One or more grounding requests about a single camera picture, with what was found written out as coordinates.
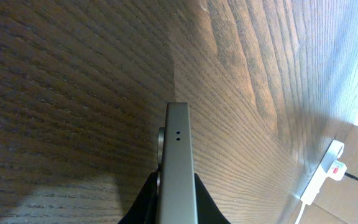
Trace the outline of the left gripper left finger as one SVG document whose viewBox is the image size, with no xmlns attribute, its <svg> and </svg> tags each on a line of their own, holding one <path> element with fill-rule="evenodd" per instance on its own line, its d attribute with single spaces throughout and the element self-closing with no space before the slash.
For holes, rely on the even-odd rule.
<svg viewBox="0 0 358 224">
<path fill-rule="evenodd" d="M 129 211 L 118 224 L 155 224 L 158 202 L 158 171 L 151 173 Z"/>
</svg>

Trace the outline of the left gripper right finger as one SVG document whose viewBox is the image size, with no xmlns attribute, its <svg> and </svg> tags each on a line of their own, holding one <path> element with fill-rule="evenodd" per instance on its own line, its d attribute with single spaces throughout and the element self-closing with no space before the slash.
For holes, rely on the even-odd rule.
<svg viewBox="0 0 358 224">
<path fill-rule="evenodd" d="M 215 204 L 198 174 L 195 174 L 195 190 L 199 224 L 230 224 Z"/>
</svg>

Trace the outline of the Galaxy S25 Ultra smartphone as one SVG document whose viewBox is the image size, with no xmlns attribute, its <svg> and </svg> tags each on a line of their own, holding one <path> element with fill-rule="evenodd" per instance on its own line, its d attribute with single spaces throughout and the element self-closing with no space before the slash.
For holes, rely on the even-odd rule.
<svg viewBox="0 0 358 224">
<path fill-rule="evenodd" d="M 169 103 L 158 131 L 157 216 L 161 224 L 198 223 L 187 103 Z"/>
</svg>

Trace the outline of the white power strip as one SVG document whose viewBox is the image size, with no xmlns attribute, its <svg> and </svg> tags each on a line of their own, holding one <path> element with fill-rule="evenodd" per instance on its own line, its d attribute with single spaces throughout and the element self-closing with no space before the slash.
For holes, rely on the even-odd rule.
<svg viewBox="0 0 358 224">
<path fill-rule="evenodd" d="M 331 178 L 335 181 L 342 180 L 345 172 L 347 171 L 345 163 L 339 161 L 343 152 L 344 143 L 333 140 L 312 175 L 305 191 L 300 197 L 303 204 L 311 205 L 313 203 L 327 178 Z"/>
</svg>

